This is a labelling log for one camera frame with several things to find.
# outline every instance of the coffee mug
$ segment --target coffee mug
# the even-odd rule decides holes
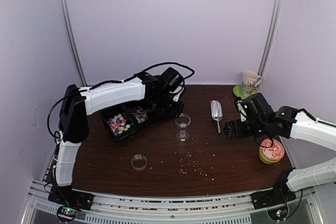
[[[240,93],[245,97],[249,97],[252,94],[252,91],[261,84],[262,77],[253,71],[245,71],[243,73],[243,81],[240,86]]]

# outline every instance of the colorful candy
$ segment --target colorful candy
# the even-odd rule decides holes
[[[122,134],[131,127],[131,125],[127,123],[127,120],[122,116],[122,114],[116,115],[108,119],[107,123],[111,127],[115,136]]]

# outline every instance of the green saucer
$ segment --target green saucer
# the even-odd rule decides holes
[[[251,95],[256,94],[256,93],[257,92],[254,90],[254,91],[252,91]],[[242,98],[243,100],[247,98],[240,93],[240,85],[237,85],[233,88],[233,94],[235,94],[236,97]]]

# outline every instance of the dark wood tabletop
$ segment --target dark wood tabletop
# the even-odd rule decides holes
[[[204,196],[272,187],[281,171],[291,169],[287,155],[266,165],[252,138],[228,141],[218,134],[210,101],[223,108],[221,128],[239,118],[233,86],[187,86],[184,113],[191,116],[190,139],[176,139],[174,119],[158,121],[116,143],[98,113],[89,116],[90,135],[83,142],[74,168],[75,189],[130,196]],[[147,167],[131,165],[144,155]]]

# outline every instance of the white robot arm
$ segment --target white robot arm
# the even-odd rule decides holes
[[[336,125],[309,118],[303,111],[295,117],[290,137],[306,140],[336,151]],[[291,191],[336,182],[336,158],[305,169],[294,169],[288,176]]]
[[[336,151],[336,125],[314,118],[305,109],[281,107],[274,112],[261,93],[236,102],[240,119],[226,122],[224,132],[229,140],[266,135],[276,135],[309,141]],[[294,169],[281,174],[273,191],[252,195],[255,208],[281,203],[291,192],[336,182],[336,158],[304,169]]]
[[[118,83],[106,81],[93,87],[79,89],[76,85],[70,85],[60,110],[54,153],[55,165],[52,170],[53,189],[49,200],[71,204],[80,198],[90,198],[85,194],[78,195],[72,190],[72,171],[78,149],[89,134],[87,116],[118,104],[142,100],[142,104],[147,104],[151,111],[159,115],[158,117],[173,118],[183,110],[184,104],[179,98],[184,92],[184,78],[173,68],[168,68],[159,76],[142,71],[136,77]],[[82,209],[90,207],[90,204],[79,204]]]

